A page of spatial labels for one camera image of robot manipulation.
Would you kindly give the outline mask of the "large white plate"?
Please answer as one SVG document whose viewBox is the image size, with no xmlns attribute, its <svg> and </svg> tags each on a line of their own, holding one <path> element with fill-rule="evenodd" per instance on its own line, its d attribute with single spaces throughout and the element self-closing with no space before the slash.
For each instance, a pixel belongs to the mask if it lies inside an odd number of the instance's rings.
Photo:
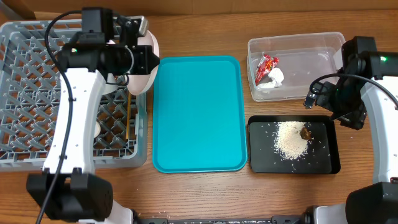
<svg viewBox="0 0 398 224">
<path fill-rule="evenodd" d="M 157 41 L 156 37 L 150 31 L 147 31 L 147 34 L 144 37 L 139 37 L 138 43 L 139 44 L 150 44 L 153 47 L 153 50 L 152 50 L 153 53 L 157 57 L 160 57 L 158 41 Z M 152 71 L 148 75 L 128 75 L 129 83 L 127 84 L 127 89 L 129 90 L 129 92 L 132 95 L 137 96 L 137 95 L 140 95 L 140 94 L 148 91 L 156 78 L 158 69 L 159 69 L 159 66 L 157 65 L 156 67 L 154 67 L 152 69 Z"/>
</svg>

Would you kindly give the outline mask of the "wooden chopstick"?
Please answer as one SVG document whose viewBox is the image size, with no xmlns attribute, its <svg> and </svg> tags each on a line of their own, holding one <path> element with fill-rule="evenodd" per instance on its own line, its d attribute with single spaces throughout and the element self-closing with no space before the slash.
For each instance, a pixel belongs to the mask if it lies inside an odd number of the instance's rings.
<svg viewBox="0 0 398 224">
<path fill-rule="evenodd" d="M 126 141 L 129 140 L 131 118 L 131 94 L 127 91 Z"/>
</svg>

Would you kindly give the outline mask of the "white napkin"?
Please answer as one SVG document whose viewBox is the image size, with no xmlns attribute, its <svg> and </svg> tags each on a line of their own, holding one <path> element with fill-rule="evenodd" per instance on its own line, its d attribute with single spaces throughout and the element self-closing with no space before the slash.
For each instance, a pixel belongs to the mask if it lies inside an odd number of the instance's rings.
<svg viewBox="0 0 398 224">
<path fill-rule="evenodd" d="M 258 88 L 263 90 L 263 89 L 268 89 L 268 88 L 277 88 L 282 86 L 282 82 L 284 81 L 284 74 L 281 69 L 279 68 L 273 68 L 269 73 L 268 73 L 268 79 L 270 79 L 269 82 L 266 83 L 260 83 L 258 84 Z"/>
</svg>

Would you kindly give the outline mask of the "white cup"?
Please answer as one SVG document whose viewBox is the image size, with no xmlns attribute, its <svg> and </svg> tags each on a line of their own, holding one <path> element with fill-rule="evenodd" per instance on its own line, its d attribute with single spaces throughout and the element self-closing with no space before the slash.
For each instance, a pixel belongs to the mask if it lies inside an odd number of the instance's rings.
<svg viewBox="0 0 398 224">
<path fill-rule="evenodd" d="M 94 137 L 96 138 L 101 132 L 101 126 L 99 122 L 95 123 L 95 131 L 94 131 Z"/>
</svg>

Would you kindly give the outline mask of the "red snack wrapper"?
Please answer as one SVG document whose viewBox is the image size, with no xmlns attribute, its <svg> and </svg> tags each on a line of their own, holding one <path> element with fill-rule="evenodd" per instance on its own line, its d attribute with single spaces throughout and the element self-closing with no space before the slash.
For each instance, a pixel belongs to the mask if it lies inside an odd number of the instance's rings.
<svg viewBox="0 0 398 224">
<path fill-rule="evenodd" d="M 258 85 L 260 81 L 277 66 L 278 63 L 279 59 L 277 57 L 271 57 L 270 55 L 263 53 L 256 68 L 255 84 Z"/>
</svg>

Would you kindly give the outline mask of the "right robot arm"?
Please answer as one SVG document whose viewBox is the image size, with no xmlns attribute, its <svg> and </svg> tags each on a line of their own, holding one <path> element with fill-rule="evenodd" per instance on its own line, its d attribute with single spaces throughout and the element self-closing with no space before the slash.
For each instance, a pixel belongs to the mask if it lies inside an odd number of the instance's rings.
<svg viewBox="0 0 398 224">
<path fill-rule="evenodd" d="M 351 192 L 345 203 L 308 208 L 301 223 L 397 223 L 397 54 L 349 54 L 334 77 L 335 84 L 326 75 L 314 80 L 304 105 L 321 106 L 352 129 L 369 119 L 373 184 Z"/>
</svg>

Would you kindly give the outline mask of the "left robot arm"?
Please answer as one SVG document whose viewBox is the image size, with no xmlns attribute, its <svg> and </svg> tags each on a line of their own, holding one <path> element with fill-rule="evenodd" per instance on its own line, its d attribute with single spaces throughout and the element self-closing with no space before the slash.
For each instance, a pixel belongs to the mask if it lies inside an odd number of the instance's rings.
<svg viewBox="0 0 398 224">
<path fill-rule="evenodd" d="M 61 95 L 55 132 L 40 174 L 26 188 L 40 206 L 39 218 L 79 223 L 136 223 L 134 210 L 113 198 L 113 187 L 95 175 L 93 139 L 108 77 L 122 76 L 130 94 L 145 93 L 160 63 L 157 39 L 144 16 L 111 9 L 80 10 L 81 31 L 57 54 Z"/>
</svg>

